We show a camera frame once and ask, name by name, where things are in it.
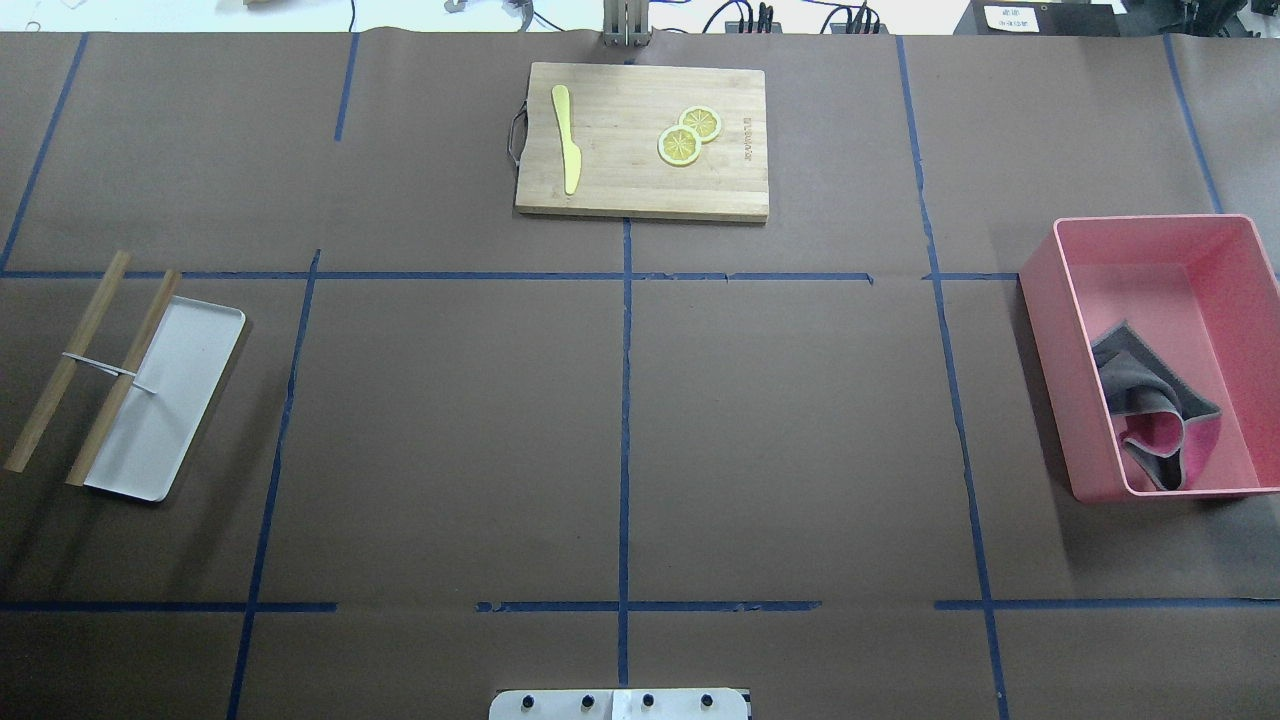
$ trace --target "white plate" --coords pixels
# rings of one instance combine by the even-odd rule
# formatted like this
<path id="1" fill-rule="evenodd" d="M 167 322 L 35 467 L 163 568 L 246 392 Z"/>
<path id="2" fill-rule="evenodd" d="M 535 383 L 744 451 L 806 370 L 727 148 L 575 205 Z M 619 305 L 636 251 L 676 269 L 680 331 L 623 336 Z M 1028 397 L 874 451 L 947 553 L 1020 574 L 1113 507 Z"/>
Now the white plate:
<path id="1" fill-rule="evenodd" d="M 159 502 L 169 495 L 244 328 L 244 313 L 174 297 L 84 484 Z"/>

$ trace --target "white label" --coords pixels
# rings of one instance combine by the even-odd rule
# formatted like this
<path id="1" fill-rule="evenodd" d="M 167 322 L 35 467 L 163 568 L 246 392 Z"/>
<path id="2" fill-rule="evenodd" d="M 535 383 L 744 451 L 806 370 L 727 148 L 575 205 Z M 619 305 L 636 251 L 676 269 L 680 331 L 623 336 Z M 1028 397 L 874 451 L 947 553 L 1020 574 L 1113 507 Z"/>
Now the white label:
<path id="1" fill-rule="evenodd" d="M 987 27 L 1007 32 L 1039 32 L 1034 8 L 1000 8 L 983 5 L 987 13 Z"/>

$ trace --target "pink container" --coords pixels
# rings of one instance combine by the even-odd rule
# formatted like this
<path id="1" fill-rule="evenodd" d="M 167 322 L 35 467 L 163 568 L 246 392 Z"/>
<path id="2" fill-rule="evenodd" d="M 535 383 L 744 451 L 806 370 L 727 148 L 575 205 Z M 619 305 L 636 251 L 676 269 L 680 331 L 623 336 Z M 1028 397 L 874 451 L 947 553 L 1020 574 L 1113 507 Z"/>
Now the pink container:
<path id="1" fill-rule="evenodd" d="M 1082 502 L 1280 492 L 1280 291 L 1244 215 L 1068 218 L 1020 281 Z M 1162 491 L 1120 450 L 1091 342 L 1121 322 L 1222 409 L 1187 489 Z"/>

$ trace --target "black box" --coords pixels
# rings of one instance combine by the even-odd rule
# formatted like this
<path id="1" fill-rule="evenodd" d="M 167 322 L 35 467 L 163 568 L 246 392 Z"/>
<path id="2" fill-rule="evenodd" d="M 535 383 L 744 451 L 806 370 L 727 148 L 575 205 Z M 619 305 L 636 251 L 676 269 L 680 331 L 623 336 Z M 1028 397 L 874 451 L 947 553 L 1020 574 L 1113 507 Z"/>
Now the black box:
<path id="1" fill-rule="evenodd" d="M 983 8 L 1030 8 L 1036 13 L 1037 32 L 1009 32 L 987 26 Z M 1111 5 L 1068 3 L 998 3 L 970 0 L 952 35 L 1076 35 L 1088 37 L 1120 37 Z"/>

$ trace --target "lemon slice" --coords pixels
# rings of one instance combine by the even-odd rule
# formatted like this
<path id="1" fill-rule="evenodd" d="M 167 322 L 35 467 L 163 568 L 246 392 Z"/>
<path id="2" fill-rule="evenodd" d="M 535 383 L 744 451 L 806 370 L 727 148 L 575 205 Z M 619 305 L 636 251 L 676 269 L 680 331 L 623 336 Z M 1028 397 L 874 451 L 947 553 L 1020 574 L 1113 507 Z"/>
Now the lemon slice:
<path id="1" fill-rule="evenodd" d="M 705 105 L 694 105 L 686 109 L 680 114 L 680 124 L 692 128 L 703 142 L 710 142 L 719 137 L 719 131 L 723 127 L 719 113 Z"/>
<path id="2" fill-rule="evenodd" d="M 692 128 L 671 126 L 658 136 L 658 155 L 677 168 L 692 163 L 703 151 L 703 141 Z"/>

